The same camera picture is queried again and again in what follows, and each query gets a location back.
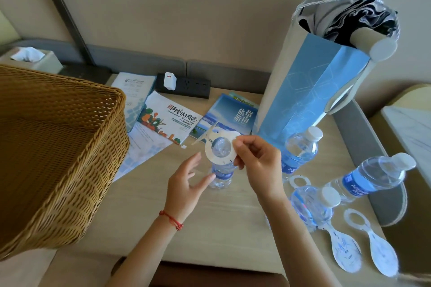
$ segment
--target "tissue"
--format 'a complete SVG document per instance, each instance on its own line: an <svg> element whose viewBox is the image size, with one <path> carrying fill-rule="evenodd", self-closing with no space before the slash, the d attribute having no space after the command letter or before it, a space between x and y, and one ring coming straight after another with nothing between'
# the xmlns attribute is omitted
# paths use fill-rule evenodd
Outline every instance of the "tissue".
<svg viewBox="0 0 431 287"><path fill-rule="evenodd" d="M45 54L43 52L40 52L33 47L22 47L19 48L19 51L17 53L10 56L10 59L13 59L15 61L26 61L28 63L35 63L37 61L40 61L44 56Z"/></svg>

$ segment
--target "red string bracelet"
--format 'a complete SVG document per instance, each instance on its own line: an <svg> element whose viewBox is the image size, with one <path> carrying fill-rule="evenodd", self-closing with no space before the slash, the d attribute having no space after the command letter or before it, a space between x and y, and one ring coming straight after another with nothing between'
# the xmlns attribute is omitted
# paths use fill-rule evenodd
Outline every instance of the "red string bracelet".
<svg viewBox="0 0 431 287"><path fill-rule="evenodd" d="M163 210L159 212L159 215L165 215L165 216L167 216L167 217L169 218L169 222L170 222L173 226L175 226L175 229L176 229L176 230L181 230L181 229L184 227L184 225L183 225L183 224L180 224L178 221L176 221L173 217L171 217L170 215L168 215L168 214L167 214L166 212L164 212Z"/></svg>

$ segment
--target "wicker basket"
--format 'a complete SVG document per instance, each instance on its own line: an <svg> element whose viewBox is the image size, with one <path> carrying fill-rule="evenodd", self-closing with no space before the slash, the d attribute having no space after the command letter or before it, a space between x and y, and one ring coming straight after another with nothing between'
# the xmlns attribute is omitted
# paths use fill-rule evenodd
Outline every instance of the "wicker basket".
<svg viewBox="0 0 431 287"><path fill-rule="evenodd" d="M0 66L0 260L79 241L129 146L117 88Z"/></svg>

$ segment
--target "hand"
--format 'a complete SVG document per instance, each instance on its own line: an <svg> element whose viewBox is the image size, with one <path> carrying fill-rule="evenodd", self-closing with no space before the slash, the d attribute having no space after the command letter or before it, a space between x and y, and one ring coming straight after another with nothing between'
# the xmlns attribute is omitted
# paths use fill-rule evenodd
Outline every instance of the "hand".
<svg viewBox="0 0 431 287"><path fill-rule="evenodd" d="M188 180L195 174L192 170L199 165L201 159L200 152L192 155L169 178L164 211L180 223L191 214L202 192L216 177L213 173L209 174L195 186L190 186Z"/></svg>
<svg viewBox="0 0 431 287"><path fill-rule="evenodd" d="M232 143L237 157L234 165L245 166L248 180L260 200L284 199L279 149L255 135L241 135Z"/></svg>

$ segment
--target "power strip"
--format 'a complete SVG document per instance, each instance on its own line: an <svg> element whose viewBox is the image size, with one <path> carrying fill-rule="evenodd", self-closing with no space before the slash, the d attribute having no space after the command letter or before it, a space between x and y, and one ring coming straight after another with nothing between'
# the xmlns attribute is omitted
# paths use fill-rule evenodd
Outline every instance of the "power strip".
<svg viewBox="0 0 431 287"><path fill-rule="evenodd" d="M175 90L168 90L164 87L164 74L157 74L154 90L160 93L186 95L188 97L209 99L211 81L204 78L177 77Z"/></svg>

